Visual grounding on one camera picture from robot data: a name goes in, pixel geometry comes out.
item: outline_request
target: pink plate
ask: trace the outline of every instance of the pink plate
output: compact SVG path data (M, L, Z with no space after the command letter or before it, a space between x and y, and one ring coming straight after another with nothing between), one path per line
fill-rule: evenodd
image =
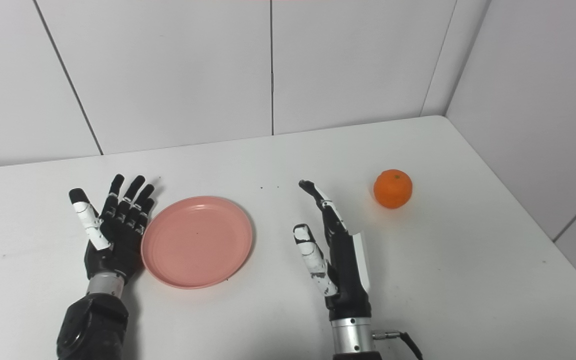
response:
M141 256L162 283L199 289L230 278L251 246L252 227L242 209L224 198L197 196L173 203L153 219Z

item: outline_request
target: robotic hand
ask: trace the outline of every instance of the robotic hand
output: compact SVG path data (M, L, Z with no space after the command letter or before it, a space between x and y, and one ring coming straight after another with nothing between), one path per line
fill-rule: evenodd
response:
M57 337L60 360L120 360L128 310L121 301L124 285L142 268L142 236L154 200L151 184L137 199L146 179L137 176L119 201L124 176L117 174L110 185L101 215L79 188L70 191L78 218L89 242L84 255L86 296L71 305Z
M350 235L334 203L311 181L301 180L299 187L310 194L321 210L324 235L330 249L330 262L324 258L308 225L293 228L301 257L323 294L333 330L333 360L381 360L374 340L401 338L422 360L421 351L408 333L372 331L370 281L361 233Z

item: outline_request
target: black cable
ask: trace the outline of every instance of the black cable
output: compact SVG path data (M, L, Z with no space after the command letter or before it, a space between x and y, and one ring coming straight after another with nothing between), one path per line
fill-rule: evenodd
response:
M418 360L424 360L424 356L421 354L421 350L419 350L419 347L417 344L415 344L414 341L412 341L412 338L407 332L402 332L400 338L403 342L406 343L406 345L410 348L410 351L412 351Z

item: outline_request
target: orange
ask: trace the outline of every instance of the orange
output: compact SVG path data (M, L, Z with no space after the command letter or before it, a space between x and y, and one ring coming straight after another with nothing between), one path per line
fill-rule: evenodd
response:
M390 169L377 176L372 189L377 203L388 209L396 209L410 200L412 180L404 171Z

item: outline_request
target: white tabletop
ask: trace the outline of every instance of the white tabletop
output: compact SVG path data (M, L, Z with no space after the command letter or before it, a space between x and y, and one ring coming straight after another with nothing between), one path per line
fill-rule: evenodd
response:
M414 184L397 210L371 198L390 168ZM55 358L87 287L68 191L100 207L116 173L154 180L155 214L190 196L230 199L255 235L221 284L181 290L143 273L128 285L126 360L331 358L328 312L291 233L309 223L325 244L301 179L364 231L375 328L408 331L428 360L576 360L576 271L440 116L0 168L0 360ZM413 358L399 340L378 349Z

